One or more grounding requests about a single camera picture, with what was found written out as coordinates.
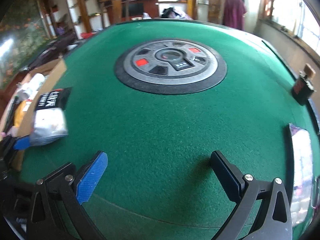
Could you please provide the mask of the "black silver snack packet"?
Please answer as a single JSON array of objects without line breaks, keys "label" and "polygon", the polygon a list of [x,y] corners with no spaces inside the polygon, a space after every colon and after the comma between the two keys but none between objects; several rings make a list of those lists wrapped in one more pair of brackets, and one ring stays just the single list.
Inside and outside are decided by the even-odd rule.
[{"label": "black silver snack packet", "polygon": [[72,88],[59,88],[41,94],[35,105],[31,146],[43,146],[68,135],[65,109]]}]

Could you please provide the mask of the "cardboard tray box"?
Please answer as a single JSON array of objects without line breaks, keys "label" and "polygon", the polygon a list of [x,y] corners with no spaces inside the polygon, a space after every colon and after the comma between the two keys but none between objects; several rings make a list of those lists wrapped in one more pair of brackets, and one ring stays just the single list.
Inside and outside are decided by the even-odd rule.
[{"label": "cardboard tray box", "polygon": [[[65,64],[65,61],[63,59],[55,59],[44,65],[36,67],[32,71],[30,71],[25,76],[25,78],[21,81],[21,84],[23,85],[25,83],[30,83],[31,79],[36,74],[40,73],[46,76],[46,80],[44,81],[42,86],[39,88],[38,93],[35,95],[28,110],[26,111],[19,128],[16,130],[17,137],[25,137],[30,134],[32,130],[34,109],[40,95],[53,90],[53,87],[59,81],[61,76],[63,76],[66,70],[67,70],[67,66]],[[8,115],[9,115],[9,104],[7,105],[1,117],[1,141],[3,139],[2,132],[4,132],[5,122],[7,120]],[[16,157],[13,159],[11,167],[16,171],[20,172],[22,169],[23,158],[24,158],[24,150],[18,151]]]}]

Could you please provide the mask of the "shiny foil packet table edge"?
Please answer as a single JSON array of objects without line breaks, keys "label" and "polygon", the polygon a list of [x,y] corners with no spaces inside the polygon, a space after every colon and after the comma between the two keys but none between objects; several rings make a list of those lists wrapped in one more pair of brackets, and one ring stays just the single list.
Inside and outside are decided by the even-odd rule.
[{"label": "shiny foil packet table edge", "polygon": [[313,194],[313,152],[306,129],[289,124],[293,154],[293,191],[291,198],[292,226],[302,224],[311,207]]}]

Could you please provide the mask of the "small dark ink bottle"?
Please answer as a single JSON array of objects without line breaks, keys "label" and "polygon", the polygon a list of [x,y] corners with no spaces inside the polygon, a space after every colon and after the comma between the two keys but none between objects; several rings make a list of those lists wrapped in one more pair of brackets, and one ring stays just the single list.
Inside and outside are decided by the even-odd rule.
[{"label": "small dark ink bottle", "polygon": [[310,64],[306,63],[303,70],[299,72],[299,76],[292,87],[291,93],[293,98],[302,106],[307,103],[315,92],[312,82],[315,75],[315,70]]}]

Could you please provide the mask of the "round mahjong table control panel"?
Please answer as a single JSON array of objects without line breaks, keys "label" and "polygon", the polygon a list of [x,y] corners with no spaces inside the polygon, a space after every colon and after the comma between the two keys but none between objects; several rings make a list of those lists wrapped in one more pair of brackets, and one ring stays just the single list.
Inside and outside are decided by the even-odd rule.
[{"label": "round mahjong table control panel", "polygon": [[200,42],[162,38],[135,45],[118,57],[114,74],[126,86],[161,95],[208,90],[227,75],[227,63]]}]

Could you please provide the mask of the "wooden chair near television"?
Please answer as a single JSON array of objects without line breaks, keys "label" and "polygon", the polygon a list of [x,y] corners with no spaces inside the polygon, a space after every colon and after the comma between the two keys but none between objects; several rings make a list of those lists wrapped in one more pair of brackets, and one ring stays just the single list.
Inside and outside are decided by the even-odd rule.
[{"label": "wooden chair near television", "polygon": [[[105,3],[111,2],[112,7],[112,21],[111,24],[114,23],[120,23],[122,21],[122,0],[98,0],[98,3],[100,5],[100,16],[101,16],[101,26],[104,29],[105,28],[105,21],[104,21],[104,9],[105,9]],[[129,0],[125,0],[125,21],[129,21]]]}]

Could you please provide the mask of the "maroon garment on chair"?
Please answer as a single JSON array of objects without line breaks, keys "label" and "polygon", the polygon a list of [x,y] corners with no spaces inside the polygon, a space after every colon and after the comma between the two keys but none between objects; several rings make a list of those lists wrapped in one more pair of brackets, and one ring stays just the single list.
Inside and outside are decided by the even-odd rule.
[{"label": "maroon garment on chair", "polygon": [[243,0],[225,0],[222,24],[238,30],[244,30],[246,8]]}]

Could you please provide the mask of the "wooden chair with garment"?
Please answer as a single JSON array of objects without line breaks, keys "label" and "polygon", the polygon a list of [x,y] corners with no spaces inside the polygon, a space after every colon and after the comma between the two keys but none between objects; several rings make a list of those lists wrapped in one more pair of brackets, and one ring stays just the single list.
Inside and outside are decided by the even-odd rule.
[{"label": "wooden chair with garment", "polygon": [[192,18],[202,22],[222,25],[225,2],[226,0],[194,0]]}]

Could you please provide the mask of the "pile of clothes bag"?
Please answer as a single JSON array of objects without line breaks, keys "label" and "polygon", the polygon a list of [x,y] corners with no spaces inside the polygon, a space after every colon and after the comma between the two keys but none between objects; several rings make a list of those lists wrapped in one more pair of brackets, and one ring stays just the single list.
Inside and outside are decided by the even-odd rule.
[{"label": "pile of clothes bag", "polygon": [[178,19],[178,20],[193,20],[183,10],[176,7],[169,7],[162,11],[161,18]]}]

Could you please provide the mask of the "floral wall painting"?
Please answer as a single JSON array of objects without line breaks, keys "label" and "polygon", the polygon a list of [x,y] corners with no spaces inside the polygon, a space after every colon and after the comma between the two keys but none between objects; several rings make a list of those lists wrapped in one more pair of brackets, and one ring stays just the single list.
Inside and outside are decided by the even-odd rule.
[{"label": "floral wall painting", "polygon": [[48,42],[38,0],[15,0],[1,20],[1,89]]}]

